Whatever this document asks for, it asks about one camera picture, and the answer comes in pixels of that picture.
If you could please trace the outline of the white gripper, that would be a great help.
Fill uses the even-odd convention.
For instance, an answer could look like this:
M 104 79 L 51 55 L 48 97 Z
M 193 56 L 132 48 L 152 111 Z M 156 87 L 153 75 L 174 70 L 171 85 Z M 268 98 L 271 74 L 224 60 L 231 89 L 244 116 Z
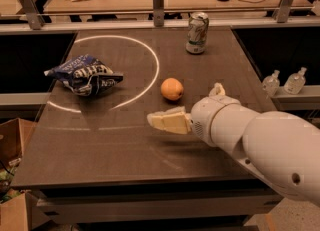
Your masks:
M 233 104 L 240 105 L 240 102 L 225 96 L 225 89 L 221 83 L 215 83 L 209 95 L 192 107 L 191 117 L 184 106 L 179 106 L 150 113 L 147 115 L 147 121 L 151 127 L 169 133 L 185 135 L 192 130 L 198 138 L 214 147 L 211 138 L 213 119 L 223 108 Z

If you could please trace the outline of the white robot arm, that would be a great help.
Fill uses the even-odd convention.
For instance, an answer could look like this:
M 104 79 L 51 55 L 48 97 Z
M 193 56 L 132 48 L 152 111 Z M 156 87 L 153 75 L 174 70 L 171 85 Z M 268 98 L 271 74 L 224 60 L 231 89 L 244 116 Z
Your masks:
M 298 116 L 258 113 L 217 83 L 190 112 L 176 107 L 151 113 L 147 120 L 166 132 L 192 132 L 280 195 L 320 205 L 320 129 Z

